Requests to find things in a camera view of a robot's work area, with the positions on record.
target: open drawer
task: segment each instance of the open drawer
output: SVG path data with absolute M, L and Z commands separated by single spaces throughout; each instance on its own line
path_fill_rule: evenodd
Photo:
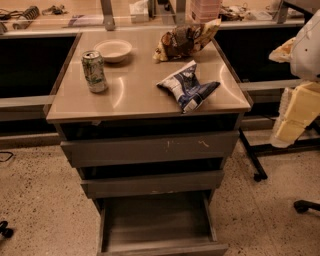
M 214 190 L 220 186 L 224 176 L 220 169 L 221 161 L 197 159 L 83 168 L 87 179 L 81 186 L 87 197 L 92 199 Z
M 202 192 L 104 200 L 98 256 L 215 256 L 227 248 Z

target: tan countertop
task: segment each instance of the tan countertop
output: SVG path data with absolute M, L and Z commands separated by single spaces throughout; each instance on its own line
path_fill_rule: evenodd
M 84 32 L 71 59 L 47 115 L 49 123 L 98 121 L 118 118 L 144 118 L 181 115 L 173 95 L 156 83 L 195 60 L 200 83 L 219 81 L 221 85 L 192 114 L 245 112 L 250 109 L 238 84 L 213 44 L 194 57 L 155 64 L 152 56 L 167 29 L 146 28 L 113 32 Z M 81 64 L 81 55 L 106 39 L 129 41 L 133 50 L 119 64 L 105 64 L 109 88 L 101 94 L 89 91 Z
M 154 18 L 150 19 L 148 22 L 144 23 L 132 23 L 129 11 L 129 4 L 133 4 L 139 0 L 111 0 L 113 6 L 114 20 L 117 27 L 126 27 L 126 26 L 149 26 L 149 25 L 161 25 L 162 18 L 159 14 Z M 171 0 L 173 6 L 175 6 L 176 0 Z M 61 29 L 68 25 L 70 19 L 73 15 L 96 15 L 97 17 L 101 16 L 102 20 L 102 9 L 101 9 L 101 0 L 64 0 L 63 2 L 57 2 L 56 0 L 0 0 L 1 9 L 13 11 L 24 11 L 32 5 L 36 5 L 40 13 L 51 7 L 52 5 L 59 6 L 63 4 L 65 10 L 68 11 L 67 14 L 63 15 L 40 15 L 34 20 L 31 25 L 27 28 L 30 30 L 50 30 L 50 29 Z M 223 5 L 245 5 L 251 10 L 266 10 L 266 7 L 270 4 L 270 0 L 224 0 Z M 189 18 L 189 8 L 190 0 L 186 0 L 186 21 L 191 22 Z M 12 18 L 6 21 L 6 26 L 9 31 L 13 31 L 12 23 L 16 18 Z

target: clear container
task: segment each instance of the clear container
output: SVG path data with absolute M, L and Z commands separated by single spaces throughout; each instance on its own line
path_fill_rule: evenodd
M 191 0 L 191 8 L 196 8 L 199 12 L 219 12 L 221 7 L 221 0 Z
M 196 23 L 205 23 L 219 17 L 220 5 L 208 5 L 205 11 L 201 11 L 193 2 L 190 6 L 190 18 Z

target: chair wheel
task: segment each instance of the chair wheel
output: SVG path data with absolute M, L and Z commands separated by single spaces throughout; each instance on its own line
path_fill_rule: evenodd
M 3 235 L 5 238 L 10 238 L 10 237 L 12 237 L 12 235 L 13 235 L 13 230 L 10 229 L 10 228 L 6 228 L 6 229 L 2 232 L 2 235 Z
M 260 181 L 262 180 L 261 175 L 260 175 L 260 174 L 257 174 L 257 173 L 254 174 L 253 179 L 254 179 L 256 182 L 260 182 Z
M 309 207 L 304 204 L 303 200 L 294 202 L 293 206 L 297 213 L 304 213 L 309 210 Z

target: terrazzo floor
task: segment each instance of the terrazzo floor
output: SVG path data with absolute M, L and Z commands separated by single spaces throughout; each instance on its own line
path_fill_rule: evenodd
M 247 132 L 261 143 L 268 131 Z M 1 256 L 96 255 L 100 218 L 82 191 L 76 170 L 56 134 L 0 138 L 0 221 L 14 235 L 0 235 Z M 298 214 L 293 202 L 320 202 L 320 151 L 259 158 L 269 178 L 255 169 L 240 141 L 225 165 L 225 177 L 210 204 L 218 241 L 226 256 L 319 256 L 320 212 Z

